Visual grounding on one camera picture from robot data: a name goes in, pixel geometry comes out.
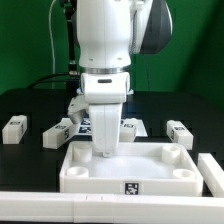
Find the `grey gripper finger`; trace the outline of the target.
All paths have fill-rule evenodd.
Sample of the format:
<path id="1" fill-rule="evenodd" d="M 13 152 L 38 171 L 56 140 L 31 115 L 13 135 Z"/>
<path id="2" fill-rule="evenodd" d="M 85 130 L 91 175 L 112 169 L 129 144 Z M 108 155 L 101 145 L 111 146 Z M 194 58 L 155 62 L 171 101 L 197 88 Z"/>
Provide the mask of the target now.
<path id="1" fill-rule="evenodd" d="M 88 104 L 83 96 L 73 97 L 68 107 L 68 117 L 74 124 L 79 124 L 82 122 L 87 109 Z"/>

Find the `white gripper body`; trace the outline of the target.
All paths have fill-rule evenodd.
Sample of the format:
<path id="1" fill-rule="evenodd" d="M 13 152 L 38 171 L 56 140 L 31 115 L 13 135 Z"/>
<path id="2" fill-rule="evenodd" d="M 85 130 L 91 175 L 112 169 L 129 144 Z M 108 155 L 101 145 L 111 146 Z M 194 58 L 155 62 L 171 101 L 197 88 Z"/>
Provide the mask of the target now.
<path id="1" fill-rule="evenodd" d="M 92 130 L 93 148 L 111 157 L 118 148 L 123 104 L 130 89 L 128 72 L 81 75 Z"/>

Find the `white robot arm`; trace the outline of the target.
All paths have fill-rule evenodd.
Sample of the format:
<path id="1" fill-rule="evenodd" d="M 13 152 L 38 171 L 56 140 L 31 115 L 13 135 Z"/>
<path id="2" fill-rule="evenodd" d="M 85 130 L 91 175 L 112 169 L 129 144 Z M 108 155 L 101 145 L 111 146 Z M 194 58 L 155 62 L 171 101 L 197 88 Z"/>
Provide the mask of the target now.
<path id="1" fill-rule="evenodd" d="M 122 106 L 130 91 L 133 54 L 156 54 L 172 36 L 166 0 L 77 0 L 73 17 L 80 48 L 81 110 L 89 113 L 93 149 L 118 148 Z"/>

